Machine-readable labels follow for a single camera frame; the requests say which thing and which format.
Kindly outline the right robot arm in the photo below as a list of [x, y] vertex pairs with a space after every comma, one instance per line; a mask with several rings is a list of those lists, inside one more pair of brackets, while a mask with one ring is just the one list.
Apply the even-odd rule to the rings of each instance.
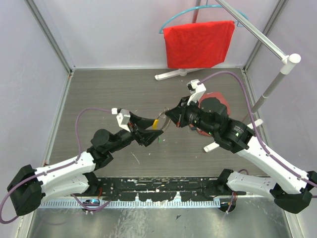
[[231, 119], [226, 105], [217, 98], [206, 98], [194, 103], [184, 97], [165, 115], [180, 128], [188, 125], [200, 129], [214, 138], [219, 147], [237, 154], [260, 168], [266, 178], [248, 176], [225, 169], [217, 181], [222, 195], [243, 191], [272, 199], [283, 210], [298, 214], [307, 208], [313, 198], [311, 189], [317, 181], [314, 171], [303, 171], [281, 158], [256, 138], [254, 130], [241, 121]]

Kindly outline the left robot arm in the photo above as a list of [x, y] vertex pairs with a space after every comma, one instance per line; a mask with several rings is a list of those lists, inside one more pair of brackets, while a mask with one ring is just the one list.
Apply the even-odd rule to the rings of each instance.
[[99, 184], [94, 171], [108, 165], [114, 152], [133, 141], [147, 147], [163, 134], [161, 129], [152, 129], [155, 119], [142, 118], [128, 110], [118, 112], [116, 120], [120, 131], [113, 134], [106, 129], [97, 130], [91, 147], [80, 150], [76, 157], [46, 167], [23, 166], [7, 187], [16, 215], [29, 214], [56, 197], [83, 193], [95, 196]]

